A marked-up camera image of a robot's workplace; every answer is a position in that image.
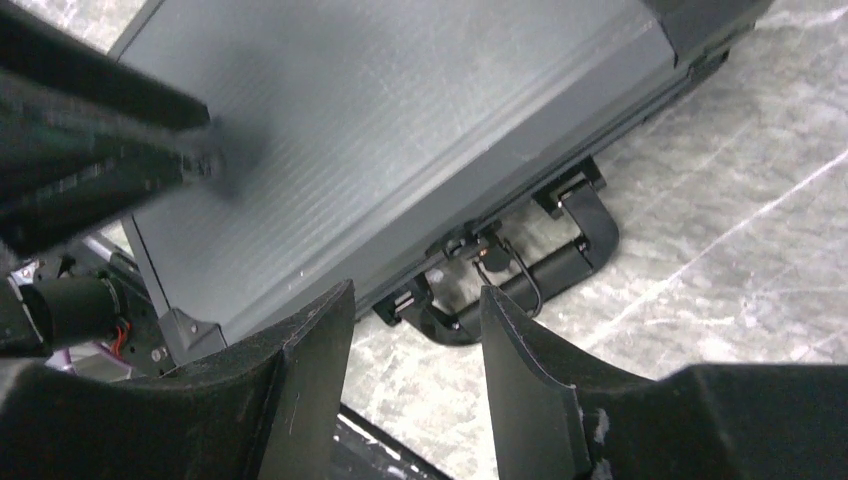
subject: cylindrical motor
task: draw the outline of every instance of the cylindrical motor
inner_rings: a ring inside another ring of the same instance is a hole
[[[32,321],[51,350],[101,340],[121,313],[121,292],[108,279],[65,277],[20,287]]]

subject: marble floor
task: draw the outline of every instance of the marble floor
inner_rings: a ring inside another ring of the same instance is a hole
[[[101,49],[143,0],[16,0]],[[539,321],[648,377],[694,362],[848,362],[848,2],[777,0],[715,77],[597,160],[614,260]],[[573,226],[507,222],[528,260]],[[462,268],[438,289],[476,295]],[[479,347],[366,318],[343,400],[447,473],[495,478]]]

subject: scratch on surface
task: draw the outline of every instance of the scratch on surface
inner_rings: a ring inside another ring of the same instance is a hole
[[[716,248],[718,245],[720,245],[722,242],[724,242],[725,240],[727,240],[731,236],[735,235],[737,232],[739,232],[743,228],[747,227],[754,220],[759,219],[760,217],[768,214],[769,212],[771,212],[772,210],[777,208],[777,206],[780,205],[781,203],[785,202],[786,199],[795,195],[798,191],[804,189],[807,185],[809,185],[810,183],[815,181],[817,178],[819,178],[822,175],[824,175],[825,173],[829,172],[831,169],[833,169],[837,165],[841,164],[843,161],[845,161],[846,158],[848,158],[848,150],[845,150],[844,152],[839,154],[839,156],[837,156],[833,160],[825,163],[818,170],[816,170],[815,172],[810,174],[810,176],[808,176],[804,180],[801,180],[797,185],[795,185],[794,187],[789,189],[789,191],[787,191],[783,195],[779,196],[778,198],[766,203],[765,205],[760,207],[759,210],[754,212],[753,215],[742,220],[741,222],[737,223],[736,225],[731,227],[729,230],[727,230],[726,232],[721,234],[718,238],[713,240],[712,243],[707,245],[707,248],[703,249],[700,253],[695,255],[695,257],[692,258],[692,260],[689,260],[685,265],[680,267],[676,272],[672,273],[671,276],[669,276],[665,280],[659,281],[659,282],[651,285],[650,288],[648,288],[642,295],[640,295],[638,298],[636,298],[636,300],[633,303],[631,303],[630,305],[625,307],[624,310],[621,311],[621,313],[619,313],[618,315],[615,316],[615,318],[613,318],[612,320],[610,320],[608,322],[602,323],[597,328],[595,328],[595,331],[591,335],[586,337],[586,339],[583,342],[580,343],[580,347],[583,348],[583,349],[592,348],[595,345],[597,345],[598,342],[601,342],[604,339],[606,339],[607,337],[609,337],[610,335],[614,334],[615,333],[615,327],[619,323],[621,323],[622,320],[624,320],[625,318],[629,317],[631,314],[636,312],[639,309],[639,307],[641,307],[645,303],[652,301],[652,300],[655,300],[657,298],[657,296],[659,296],[660,293],[664,292],[668,288],[669,285],[671,285],[672,283],[677,281],[680,278],[681,275],[686,273],[686,271],[689,270],[692,267],[692,265],[694,265],[696,262],[698,262],[699,260],[704,258],[708,253],[713,251],[714,248]]]
[[[604,438],[609,432],[609,415],[603,408],[598,409],[598,427],[595,429],[595,443],[604,444]]]
[[[388,473],[389,475],[391,475],[393,477],[400,478],[401,480],[406,480],[406,478],[407,478],[406,472],[397,468],[394,465],[389,465],[389,467],[386,468],[386,473]]]
[[[811,349],[809,345],[800,345],[798,347],[793,348],[792,351],[789,352],[789,358],[791,358],[793,362],[797,362],[798,360],[804,358],[808,353],[810,353],[810,350]]]
[[[798,270],[798,262],[792,262],[791,264],[787,265],[787,266],[786,266],[786,268],[783,268],[782,270],[780,270],[780,271],[779,271],[779,272],[777,272],[776,274],[774,274],[774,275],[772,275],[771,277],[769,277],[769,278],[768,278],[765,282],[763,282],[763,284],[762,284],[762,285],[760,285],[760,286],[759,286],[756,290],[754,290],[753,292],[751,292],[751,295],[752,295],[752,296],[757,296],[757,295],[759,295],[759,294],[761,294],[761,293],[765,293],[765,292],[767,292],[767,290],[766,290],[766,289],[767,289],[768,287],[770,287],[771,285],[773,285],[775,282],[777,282],[777,281],[778,281],[778,280],[780,280],[781,278],[785,277],[785,276],[786,276],[789,272],[791,272],[791,271],[793,271],[793,270],[795,270],[795,271],[797,271],[797,270]]]
[[[790,12],[783,10],[757,22],[759,30],[780,28],[815,28],[836,23],[848,13],[848,5],[824,12]]]
[[[654,363],[654,368],[657,368],[662,364],[663,360],[665,360],[665,357],[668,355],[668,352],[669,349],[666,348],[665,351],[663,351],[663,354],[660,355],[660,358],[658,358],[656,363]]]
[[[365,337],[363,337],[363,338],[360,338],[360,339],[358,339],[356,342],[354,342],[354,343],[350,346],[350,349],[351,349],[351,350],[358,350],[358,349],[362,348],[362,346],[363,346],[363,345],[365,345],[366,343],[369,343],[369,342],[371,342],[372,340],[374,340],[374,337],[376,337],[376,336],[377,336],[377,333],[379,333],[379,332],[376,332],[376,331],[374,331],[374,332],[369,332],[367,336],[365,336]]]
[[[704,318],[702,320],[694,320],[692,323],[695,325],[733,325],[733,322],[736,321],[736,317],[724,317],[724,318]]]
[[[612,465],[610,465],[609,460],[601,459],[595,465],[595,469],[592,470],[591,480],[612,480]]]
[[[823,338],[822,340],[819,340],[818,342],[813,344],[813,348],[820,348],[820,347],[824,346],[825,344],[827,344],[828,342],[830,342],[831,340],[841,336],[845,332],[848,332],[848,327],[845,327],[845,328],[840,329],[836,332],[833,332],[830,335],[828,335],[827,337]]]
[[[289,436],[291,436],[291,429],[294,427],[294,416],[297,415],[297,404],[300,403],[300,394],[294,397],[294,408],[292,409],[292,418],[289,420]]]
[[[654,318],[653,320],[646,320],[645,325],[661,325],[666,323],[676,323],[676,318]]]

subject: black cable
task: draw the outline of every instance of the black cable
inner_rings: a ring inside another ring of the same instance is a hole
[[[533,292],[536,294],[536,306],[533,307],[533,312],[530,314],[531,317],[538,317],[540,313],[542,313],[542,307],[545,305],[545,300],[542,298],[542,290],[539,288],[539,284],[536,283],[536,279],[533,278],[533,275],[530,274],[530,269],[527,268],[527,264],[524,263],[524,259],[521,258],[521,255],[518,254],[518,251],[512,247],[512,244],[509,243],[509,240],[502,240],[501,244],[503,249],[515,260],[515,263],[518,264],[518,268],[521,269],[521,273],[527,277],[527,281],[530,282],[530,286],[533,288]],[[489,276],[486,275],[486,272],[483,271],[483,267],[480,265],[480,262],[474,261],[471,262],[474,265],[474,268],[477,270],[477,275],[480,276],[480,279],[486,285],[493,286],[494,284],[489,279]]]
[[[474,268],[477,269],[477,275],[480,276],[480,280],[483,280],[483,283],[485,283],[486,285],[493,286],[494,284],[489,279],[489,276],[486,275],[486,272],[483,271],[483,267],[480,266],[480,262],[474,261],[474,262],[471,262],[471,263],[472,263],[472,265],[474,265]]]
[[[521,273],[523,273],[524,276],[527,277],[527,281],[530,282],[530,286],[533,288],[533,292],[536,294],[536,306],[533,308],[533,312],[530,314],[530,317],[538,317],[539,314],[542,313],[542,307],[545,305],[545,300],[542,298],[542,290],[539,288],[539,284],[536,283],[536,279],[533,278],[533,275],[530,274],[530,269],[527,268],[527,264],[524,263],[524,259],[521,258],[521,255],[518,254],[518,251],[512,247],[512,244],[509,243],[509,240],[503,240],[503,245],[506,251],[515,260],[515,263],[518,264],[518,268],[521,269]]]

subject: purple wire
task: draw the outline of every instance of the purple wire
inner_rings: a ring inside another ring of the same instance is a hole
[[[127,371],[132,370],[132,366],[129,363],[127,363],[127,362],[121,360],[120,358],[118,358],[117,356],[115,356],[115,354],[112,353],[111,350],[109,350],[108,348],[103,346],[102,343],[92,342],[91,346],[93,346],[94,349],[97,350],[97,353],[106,357],[106,360],[109,360],[110,362],[112,362],[113,364],[123,368],[124,370],[127,370]]]
[[[66,372],[68,372],[72,375],[76,375],[77,369],[76,369],[76,367],[74,367],[73,360],[71,360],[71,351],[66,348],[66,349],[62,350],[61,353],[62,353],[62,360],[65,362],[64,365],[62,365],[62,370],[66,371]]]

